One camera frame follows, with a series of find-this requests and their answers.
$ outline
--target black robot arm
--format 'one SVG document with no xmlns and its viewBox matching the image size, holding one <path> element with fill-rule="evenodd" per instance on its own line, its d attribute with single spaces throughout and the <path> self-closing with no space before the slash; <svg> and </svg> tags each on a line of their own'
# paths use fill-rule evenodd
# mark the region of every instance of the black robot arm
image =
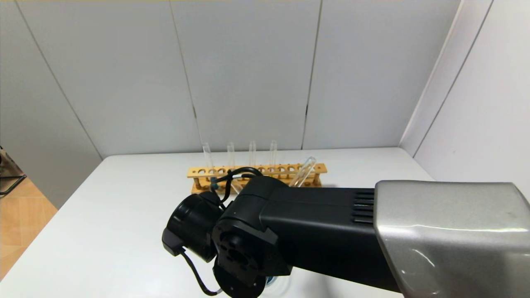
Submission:
<svg viewBox="0 0 530 298">
<path fill-rule="evenodd" d="M 374 189 L 289 188 L 257 176 L 226 210 L 220 205 L 212 192 L 189 196 L 162 242 L 173 255 L 183 246 L 205 261 L 217 255 L 214 274 L 231 297 L 257 297 L 268 276 L 293 266 L 400 291 L 373 227 Z"/>
</svg>

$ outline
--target glass test tube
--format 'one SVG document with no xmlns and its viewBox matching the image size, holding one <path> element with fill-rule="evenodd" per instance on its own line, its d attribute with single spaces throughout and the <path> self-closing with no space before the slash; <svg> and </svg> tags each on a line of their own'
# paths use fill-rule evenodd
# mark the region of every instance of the glass test tube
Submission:
<svg viewBox="0 0 530 298">
<path fill-rule="evenodd" d="M 276 143 L 276 140 L 272 140 L 270 142 L 270 160 L 269 160 L 269 171 L 274 171 L 276 168 L 276 152 L 278 151 L 278 143 Z"/>
<path fill-rule="evenodd" d="M 256 167 L 256 141 L 250 141 L 249 146 L 249 166 Z"/>
<path fill-rule="evenodd" d="M 204 159 L 206 161 L 206 172 L 212 174 L 215 173 L 214 170 L 214 160 L 211 158 L 210 145 L 208 143 L 202 144 L 202 152 L 204 153 Z"/>
<path fill-rule="evenodd" d="M 313 170 L 313 167 L 315 166 L 315 164 L 316 164 L 316 158 L 310 156 L 305 161 L 304 165 L 300 167 L 300 169 L 298 170 L 298 174 L 296 174 L 296 176 L 293 178 L 291 183 L 289 183 L 289 186 L 290 187 L 302 186 L 307 176 L 309 176 L 309 174 Z"/>
<path fill-rule="evenodd" d="M 234 143 L 228 142 L 228 144 L 226 144 L 226 149 L 228 151 L 228 168 L 230 170 L 234 170 L 235 169 Z"/>
</svg>

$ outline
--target air vent slot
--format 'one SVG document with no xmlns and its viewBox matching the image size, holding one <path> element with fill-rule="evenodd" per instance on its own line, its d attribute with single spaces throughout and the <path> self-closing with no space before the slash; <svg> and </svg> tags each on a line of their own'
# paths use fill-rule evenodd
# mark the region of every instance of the air vent slot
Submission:
<svg viewBox="0 0 530 298">
<path fill-rule="evenodd" d="M 360 224 L 374 223 L 374 193 L 363 191 L 355 194 L 352 206 L 351 222 Z"/>
</svg>

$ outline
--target white wall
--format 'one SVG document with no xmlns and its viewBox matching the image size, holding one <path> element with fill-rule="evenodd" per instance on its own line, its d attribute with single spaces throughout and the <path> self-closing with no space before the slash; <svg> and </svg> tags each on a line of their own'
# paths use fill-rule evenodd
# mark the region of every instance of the white wall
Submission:
<svg viewBox="0 0 530 298">
<path fill-rule="evenodd" d="M 304 148 L 397 146 L 460 1 L 324 1 Z"/>
<path fill-rule="evenodd" d="M 320 1 L 171 5 L 202 140 L 300 149 Z"/>
<path fill-rule="evenodd" d="M 415 160 L 436 180 L 510 181 L 530 198 L 530 2 L 494 1 Z"/>
<path fill-rule="evenodd" d="M 400 147 L 416 154 L 479 33 L 491 0 L 462 0 L 436 66 L 403 134 Z"/>
<path fill-rule="evenodd" d="M 104 158 L 201 149 L 169 2 L 19 5 Z"/>
<path fill-rule="evenodd" d="M 0 2 L 0 144 L 56 207 L 101 158 L 14 1 Z"/>
<path fill-rule="evenodd" d="M 98 155 L 397 145 L 458 0 L 18 4 L 1 141 L 61 202 Z"/>
</svg>

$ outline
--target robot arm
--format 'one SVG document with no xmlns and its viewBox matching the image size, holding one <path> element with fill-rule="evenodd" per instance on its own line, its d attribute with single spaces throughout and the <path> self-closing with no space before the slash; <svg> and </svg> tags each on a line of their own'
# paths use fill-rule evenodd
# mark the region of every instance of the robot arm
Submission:
<svg viewBox="0 0 530 298">
<path fill-rule="evenodd" d="M 214 275 L 231 297 L 257 297 L 268 276 L 289 275 L 293 266 L 407 297 L 523 296 L 528 289 L 517 276 L 499 276 L 530 268 L 530 208 L 510 183 L 289 188 L 257 176 L 226 210 L 219 206 L 212 192 L 189 196 L 162 242 L 173 255 L 185 246 L 205 261 L 217 256 Z M 506 253 L 517 261 L 507 264 Z M 474 283 L 463 282 L 470 277 Z"/>
</svg>

